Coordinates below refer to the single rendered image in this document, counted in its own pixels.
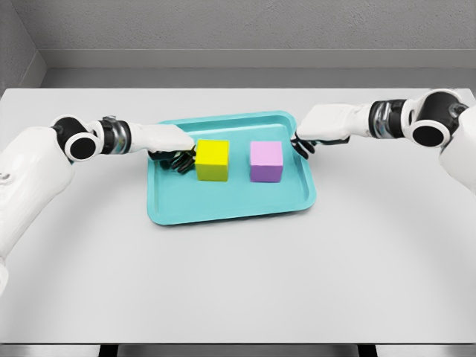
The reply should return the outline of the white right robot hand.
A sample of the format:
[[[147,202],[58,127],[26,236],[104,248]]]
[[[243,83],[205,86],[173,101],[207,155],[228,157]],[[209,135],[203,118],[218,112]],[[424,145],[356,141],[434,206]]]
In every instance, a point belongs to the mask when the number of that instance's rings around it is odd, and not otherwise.
[[[293,149],[308,159],[318,144],[325,146],[347,144],[351,130],[348,119],[357,106],[350,104],[319,104],[314,106],[297,125],[290,139]]]

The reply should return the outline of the pink cube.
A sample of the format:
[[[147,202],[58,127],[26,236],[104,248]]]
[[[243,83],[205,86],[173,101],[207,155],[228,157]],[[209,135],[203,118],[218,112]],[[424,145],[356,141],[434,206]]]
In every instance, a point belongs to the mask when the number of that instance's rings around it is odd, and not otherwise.
[[[283,172],[282,143],[280,141],[252,141],[250,168],[252,182],[280,182]]]

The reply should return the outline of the yellow cube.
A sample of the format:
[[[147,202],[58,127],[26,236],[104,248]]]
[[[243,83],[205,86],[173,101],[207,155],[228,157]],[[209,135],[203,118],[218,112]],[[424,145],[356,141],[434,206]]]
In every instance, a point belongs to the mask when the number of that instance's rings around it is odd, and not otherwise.
[[[228,141],[198,140],[195,168],[199,181],[227,181],[228,162]]]

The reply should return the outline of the teal plastic tray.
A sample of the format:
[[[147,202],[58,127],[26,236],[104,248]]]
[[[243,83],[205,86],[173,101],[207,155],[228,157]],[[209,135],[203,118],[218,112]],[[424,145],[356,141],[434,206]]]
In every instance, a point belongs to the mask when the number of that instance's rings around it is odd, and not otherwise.
[[[230,143],[226,182],[200,181],[195,170],[179,174],[148,161],[147,213],[159,225],[206,222],[245,216],[285,213],[310,208],[316,200],[309,163],[290,143],[297,126],[288,112],[177,119],[173,124],[192,138]],[[278,183],[250,180],[250,143],[279,141],[283,175]]]

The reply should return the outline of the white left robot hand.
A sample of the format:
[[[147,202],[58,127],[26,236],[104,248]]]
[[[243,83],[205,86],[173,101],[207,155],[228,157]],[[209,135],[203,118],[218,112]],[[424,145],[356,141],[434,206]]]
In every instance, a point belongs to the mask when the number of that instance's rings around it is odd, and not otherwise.
[[[195,141],[173,124],[145,126],[149,157],[166,170],[185,174],[195,163]]]

